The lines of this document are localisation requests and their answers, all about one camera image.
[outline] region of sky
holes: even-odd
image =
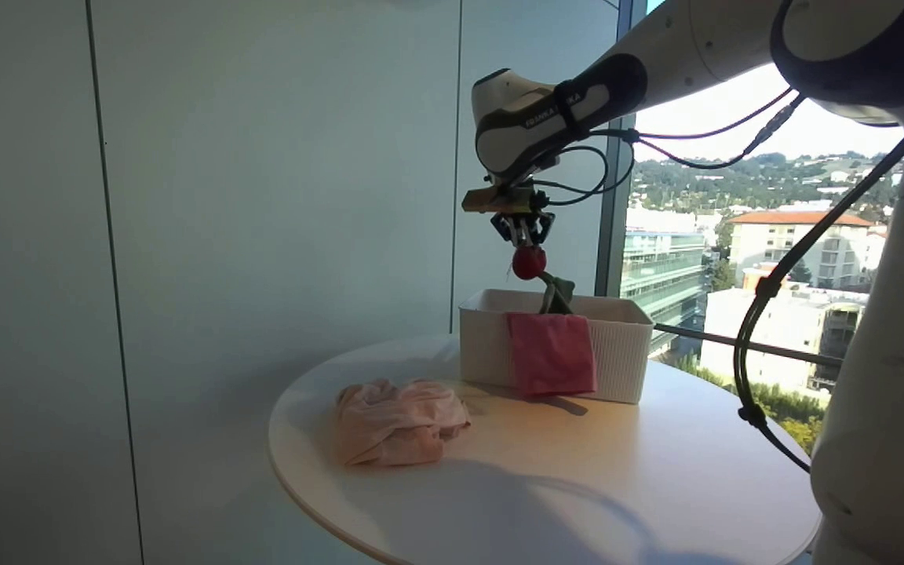
[[[719,130],[724,123],[741,119],[743,113],[764,106],[776,93],[781,93],[787,86],[776,71],[776,67],[759,67],[753,71],[743,71],[731,80],[721,80],[715,88],[697,90],[690,98],[641,111],[638,113],[638,130],[641,133],[706,133]],[[706,140],[665,140],[668,150],[682,158],[734,158],[757,130],[773,113],[764,113],[759,119],[724,133],[719,137]],[[834,115],[824,111],[813,101],[805,101],[792,123],[773,136],[765,144],[759,144],[753,153],[786,153],[786,158],[805,158],[805,153],[884,153],[904,130],[869,130],[855,119]],[[655,150],[638,148],[638,161],[661,161]]]

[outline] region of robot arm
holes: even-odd
[[[623,113],[770,63],[781,0],[668,0],[591,70],[555,88],[508,70],[473,86],[477,158],[492,189],[512,189]]]

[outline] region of city view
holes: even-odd
[[[776,70],[757,70],[703,93],[647,111],[641,133],[706,133],[734,123],[781,90]],[[764,126],[719,140],[673,144],[690,161],[724,161]],[[623,297],[655,322],[738,335],[753,287],[781,254],[902,137],[805,102],[753,158],[727,169],[690,169],[659,153],[638,153],[624,215]],[[841,361],[860,322],[894,210],[902,167],[850,207],[787,272],[753,343]],[[731,346],[674,333],[653,335],[653,353],[714,383],[731,383]],[[834,365],[747,353],[750,381],[792,396],[808,418],[832,400]],[[811,448],[818,420],[786,431]]]

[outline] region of window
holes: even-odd
[[[786,90],[786,80],[773,67],[764,67],[719,88],[643,111],[638,115],[638,130],[674,133],[673,126],[678,126],[678,133],[706,133],[773,101],[778,90]],[[690,161],[724,161],[738,153],[759,126],[764,119],[724,137],[684,144],[673,140],[665,148]],[[816,102],[805,102],[770,144],[753,150],[738,167],[721,169],[719,185],[703,181],[697,169],[638,148],[632,197],[623,210],[627,227],[643,227],[638,215],[649,213],[653,220],[647,227],[655,231],[682,229],[684,237],[697,237],[700,245],[694,249],[694,258],[684,258],[684,262],[697,262],[700,271],[690,293],[684,287],[655,287],[653,302],[643,303],[641,294],[632,294],[632,279],[641,276],[641,262],[647,258],[641,254],[632,261],[632,250],[624,249],[624,261],[615,262],[615,271],[623,271],[623,287],[611,293],[638,297],[653,319],[665,316],[673,327],[703,327],[706,333],[734,335],[753,297],[750,287],[757,276],[770,272],[787,245],[793,245],[793,237],[799,237],[813,220],[824,215],[824,210],[830,210],[834,195],[824,191],[818,181],[837,167],[869,169],[873,161],[884,153],[899,137],[902,130],[866,130],[826,113]],[[837,330],[832,308],[844,303],[857,316],[866,303],[869,272],[876,271],[888,231],[888,200],[894,185],[878,185],[876,191],[878,195],[866,197],[855,210],[857,220],[850,220],[847,237],[834,237],[830,231],[832,237],[826,236],[824,245],[792,271],[792,287],[765,308],[753,335],[757,343],[776,343],[824,357],[844,353],[855,322]],[[750,227],[734,224],[747,210],[753,213]],[[793,215],[799,224],[781,229],[778,215]],[[673,276],[684,281],[684,268],[674,271],[674,262],[659,262],[653,276]],[[690,349],[684,349],[682,339],[678,350],[659,349],[655,353],[682,366],[700,366],[715,381],[731,381],[727,346],[697,339]],[[834,369],[753,350],[750,378],[759,387],[778,387],[826,404],[826,383],[832,383]]]

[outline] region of building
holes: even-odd
[[[793,249],[826,210],[747,210],[734,215],[731,262],[741,268],[743,287],[770,272],[787,249]],[[883,258],[884,227],[857,213],[837,224],[808,250],[792,279],[816,290],[866,293]]]
[[[706,297],[706,333],[738,335],[738,327],[750,302],[753,293],[747,290],[714,293]],[[765,303],[753,330],[753,343],[824,357],[844,357],[844,349],[855,335],[862,303],[866,303],[862,293],[826,293],[826,290],[787,287],[776,302]],[[703,343],[700,366],[731,381],[734,378],[731,346]],[[816,366],[811,361],[764,350],[747,353],[747,369],[750,383],[765,383],[787,393],[813,393],[816,383],[834,381],[832,366]]]
[[[668,327],[703,330],[709,262],[694,213],[627,210],[623,297]],[[700,353],[700,339],[653,335],[655,353]]]

